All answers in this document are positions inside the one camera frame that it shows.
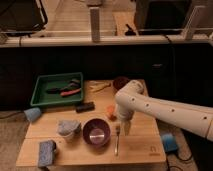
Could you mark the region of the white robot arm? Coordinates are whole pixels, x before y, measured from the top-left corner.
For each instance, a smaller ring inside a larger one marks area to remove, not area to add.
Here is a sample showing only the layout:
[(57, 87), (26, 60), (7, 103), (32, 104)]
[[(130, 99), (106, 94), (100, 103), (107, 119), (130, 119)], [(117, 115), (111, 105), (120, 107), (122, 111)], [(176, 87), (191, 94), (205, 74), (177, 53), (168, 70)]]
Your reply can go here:
[(143, 90), (140, 81), (131, 80), (117, 91), (116, 114), (121, 122), (142, 112), (213, 142), (213, 108), (148, 97)]

